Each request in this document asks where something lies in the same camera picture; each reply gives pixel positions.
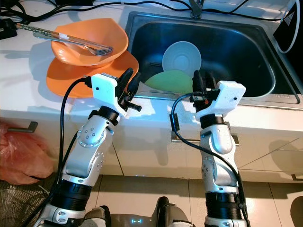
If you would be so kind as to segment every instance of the floor tile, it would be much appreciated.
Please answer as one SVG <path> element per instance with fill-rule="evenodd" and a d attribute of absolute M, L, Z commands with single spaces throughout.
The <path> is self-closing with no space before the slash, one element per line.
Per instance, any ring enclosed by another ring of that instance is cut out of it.
<path fill-rule="evenodd" d="M 188 181 L 184 179 L 105 175 L 97 205 L 109 207 L 113 227 L 133 226 L 132 222 L 140 220 L 145 227 L 155 227 L 160 196 L 167 196 L 190 220 Z"/>
<path fill-rule="evenodd" d="M 303 226 L 303 184 L 270 183 L 282 227 Z"/>
<path fill-rule="evenodd" d="M 85 207 L 85 210 L 87 212 L 91 211 L 93 208 L 96 207 L 102 177 L 103 177 L 103 175 L 99 175 L 98 180 L 95 183 L 95 186 L 91 190 L 89 200 L 87 201 L 87 204 L 86 204 L 86 207 Z"/>
<path fill-rule="evenodd" d="M 279 216 L 268 183 L 244 182 L 248 215 L 252 227 L 280 227 Z M 189 180 L 191 218 L 196 227 L 204 227 L 205 190 L 201 180 Z"/>

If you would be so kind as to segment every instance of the fork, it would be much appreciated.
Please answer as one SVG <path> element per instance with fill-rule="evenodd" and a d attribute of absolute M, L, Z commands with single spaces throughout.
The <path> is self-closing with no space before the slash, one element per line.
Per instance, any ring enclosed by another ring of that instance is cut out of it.
<path fill-rule="evenodd" d="M 36 37 L 36 38 L 39 38 L 39 39 L 46 39 L 46 40 L 51 40 L 51 41 L 57 41 L 57 42 L 62 42 L 62 43 L 68 43 L 68 44 L 75 44 L 75 45 L 78 45 L 78 46 L 83 46 L 86 49 L 88 49 L 89 52 L 91 52 L 93 55 L 96 55 L 96 56 L 107 55 L 107 54 L 109 54 L 113 51 L 113 49 L 111 47 L 109 49 L 99 50 L 99 49 L 95 49 L 95 48 L 86 46 L 84 44 L 78 43 L 78 42 L 73 42 L 73 41 L 69 41 L 69 40 L 65 40 L 65 39 L 57 39 L 57 38 L 54 38 L 54 37 L 51 37 L 51 36 L 48 36 L 48 35 L 41 34 L 39 32 L 34 32 L 33 36 Z"/>

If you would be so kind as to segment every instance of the sink basin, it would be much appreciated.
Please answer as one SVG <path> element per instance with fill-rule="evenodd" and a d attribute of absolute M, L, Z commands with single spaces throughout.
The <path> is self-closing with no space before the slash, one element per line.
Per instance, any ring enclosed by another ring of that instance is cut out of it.
<path fill-rule="evenodd" d="M 126 33 L 128 51 L 139 62 L 142 83 L 163 71 L 162 57 L 170 45 L 188 41 L 201 53 L 201 69 L 216 81 L 232 80 L 246 87 L 242 105 L 302 108 L 302 96 L 262 27 L 131 12 Z M 146 98 L 178 96 L 147 86 L 137 93 Z"/>

